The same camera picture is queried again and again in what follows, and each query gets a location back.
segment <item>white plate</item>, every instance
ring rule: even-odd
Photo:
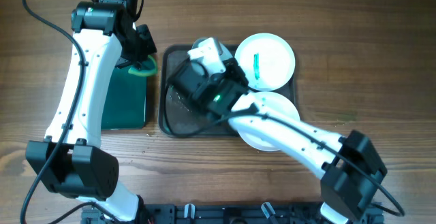
[[[273,91],[282,87],[295,70],[291,46],[270,33],[258,33],[245,39],[234,58],[245,72],[248,86],[258,91]]]
[[[286,114],[295,120],[300,120],[300,115],[298,114],[296,107],[286,97],[284,97],[280,94],[274,93],[274,92],[270,92],[270,91],[257,92],[254,94],[254,96],[258,99],[264,98],[265,106],[270,106],[273,108],[282,108],[283,114]],[[248,145],[250,145],[258,150],[263,150],[266,152],[273,152],[273,151],[279,150],[278,148],[274,147],[270,143],[268,143],[268,142],[266,142],[258,137],[255,137],[254,135],[251,135],[249,133],[242,132],[242,133],[239,133],[239,136]]]

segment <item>green sponge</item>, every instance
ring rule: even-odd
[[[142,61],[140,64],[140,67],[131,66],[129,74],[138,77],[149,77],[157,73],[156,60],[151,55],[148,56],[147,60]]]

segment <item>wooden surface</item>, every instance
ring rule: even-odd
[[[28,0],[38,14],[70,28],[82,0]],[[297,58],[302,119],[347,135],[366,133],[388,167],[383,185],[404,206],[403,219],[436,222],[436,0],[146,0],[159,62],[172,44],[216,36],[238,44],[261,32],[283,37]],[[36,21],[21,0],[0,0],[0,223],[17,223],[35,173],[28,140],[41,140],[57,108],[71,44]],[[283,153],[262,153],[239,139],[172,140],[155,109],[142,130],[102,135],[121,180],[146,203],[215,204],[320,200],[320,182]],[[377,201],[387,200],[377,194]],[[47,223],[76,200],[39,186],[28,223]],[[65,222],[77,223],[76,213]]]

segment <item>gray tray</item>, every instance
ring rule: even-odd
[[[170,121],[170,126],[173,132],[184,134],[191,133],[197,129],[211,123],[205,116],[188,109],[183,103],[183,97],[177,94],[176,91],[170,89],[166,95],[165,87],[168,77],[172,74],[174,69],[188,58],[187,51],[191,50],[192,45],[189,44],[176,44],[168,47],[164,52],[162,61],[162,75],[161,75],[161,95],[159,101],[159,112],[157,120],[159,128],[166,134],[171,135],[168,130],[167,121],[165,120],[164,111],[162,111],[163,102],[166,104],[167,116]],[[226,45],[226,48],[234,54],[238,45]],[[295,104],[295,84],[294,77],[282,86],[280,89],[274,91],[278,94],[287,97],[294,105]],[[205,131],[199,136],[202,137],[223,137],[223,136],[238,136],[237,132],[233,131],[227,123],[223,123],[220,126],[213,127],[208,131]]]

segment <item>table top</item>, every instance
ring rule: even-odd
[[[70,29],[84,0],[28,0],[38,14]],[[436,217],[436,0],[145,0],[158,63],[172,44],[215,36],[239,44],[274,33],[296,55],[302,119],[347,135],[367,134],[388,168],[383,181],[407,216]],[[72,45],[0,0],[0,223],[17,223],[35,173],[28,140],[41,140],[65,82]],[[263,153],[238,138],[174,140],[157,126],[159,75],[150,78],[151,121],[141,130],[105,131],[120,179],[149,204],[318,201],[320,181],[283,153]],[[375,200],[391,206],[378,193]],[[47,223],[78,202],[40,185],[27,214]],[[66,223],[77,223],[80,213]]]

